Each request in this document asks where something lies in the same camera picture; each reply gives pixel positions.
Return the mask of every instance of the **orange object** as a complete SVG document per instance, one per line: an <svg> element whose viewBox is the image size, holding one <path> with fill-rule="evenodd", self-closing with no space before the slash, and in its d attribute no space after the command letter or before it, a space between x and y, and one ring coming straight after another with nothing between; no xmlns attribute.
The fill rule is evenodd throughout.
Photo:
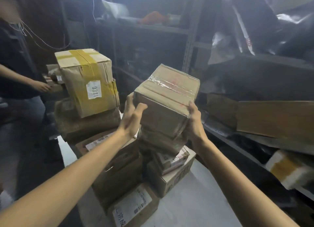
<svg viewBox="0 0 314 227"><path fill-rule="evenodd" d="M153 25L157 23L166 24L169 18L161 15L159 12L154 11L146 15L141 21L140 24Z"/></svg>

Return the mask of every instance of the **person's hand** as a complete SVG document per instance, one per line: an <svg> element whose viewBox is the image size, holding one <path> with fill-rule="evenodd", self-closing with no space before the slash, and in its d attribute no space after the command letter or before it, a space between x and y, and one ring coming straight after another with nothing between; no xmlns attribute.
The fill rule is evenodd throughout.
<svg viewBox="0 0 314 227"><path fill-rule="evenodd" d="M129 94L125 102L124 113L118 130L122 131L131 139L139 129L139 123L145 109L147 109L147 105L143 103L139 103L135 108L133 104L133 93Z"/></svg>
<svg viewBox="0 0 314 227"><path fill-rule="evenodd" d="M194 102L189 102L189 111L190 116L187 126L187 135L194 146L197 146L199 142L207 139L207 135L202 125L201 112L198 110Z"/></svg>
<svg viewBox="0 0 314 227"><path fill-rule="evenodd" d="M34 80L31 81L29 85L33 87L35 90L38 90L39 92L47 92L51 89L51 87L48 84Z"/></svg>

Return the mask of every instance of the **forearm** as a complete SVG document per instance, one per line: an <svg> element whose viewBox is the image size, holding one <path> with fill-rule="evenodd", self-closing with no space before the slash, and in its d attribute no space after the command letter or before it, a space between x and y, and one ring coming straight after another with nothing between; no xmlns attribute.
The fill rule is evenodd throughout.
<svg viewBox="0 0 314 227"><path fill-rule="evenodd" d="M102 144L19 199L0 214L2 226L58 226L97 176L128 142L116 131Z"/></svg>
<svg viewBox="0 0 314 227"><path fill-rule="evenodd" d="M30 83L33 81L32 79L26 76L20 75L1 64L0 64L0 76L25 84L25 85L30 85Z"/></svg>
<svg viewBox="0 0 314 227"><path fill-rule="evenodd" d="M196 145L243 227L298 226L207 138Z"/></svg>

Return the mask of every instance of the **white table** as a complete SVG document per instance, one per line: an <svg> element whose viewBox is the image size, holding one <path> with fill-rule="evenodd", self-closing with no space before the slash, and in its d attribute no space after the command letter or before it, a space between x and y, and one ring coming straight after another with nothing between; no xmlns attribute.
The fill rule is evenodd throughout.
<svg viewBox="0 0 314 227"><path fill-rule="evenodd" d="M58 137L65 166L77 158L69 145ZM78 203L85 227L111 227L90 188ZM160 200L158 210L143 227L240 227L241 224L212 174L197 160L191 171Z"/></svg>

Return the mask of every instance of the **person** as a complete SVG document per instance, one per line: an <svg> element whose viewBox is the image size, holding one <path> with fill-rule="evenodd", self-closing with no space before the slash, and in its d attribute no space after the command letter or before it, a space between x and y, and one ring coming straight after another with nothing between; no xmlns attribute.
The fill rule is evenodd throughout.
<svg viewBox="0 0 314 227"><path fill-rule="evenodd" d="M116 132L1 212L1 226L58 226L110 160L136 134L146 108L143 103L135 108L133 94L130 94ZM196 105L190 102L189 109L187 132L193 147L205 161L242 226L298 226L207 138Z"/></svg>
<svg viewBox="0 0 314 227"><path fill-rule="evenodd" d="M21 152L36 144L45 115L40 95L50 89L39 81L42 76L31 62L22 33L16 31L21 23L18 2L0 0L0 97L13 114L13 121L0 125L0 182L13 200Z"/></svg>

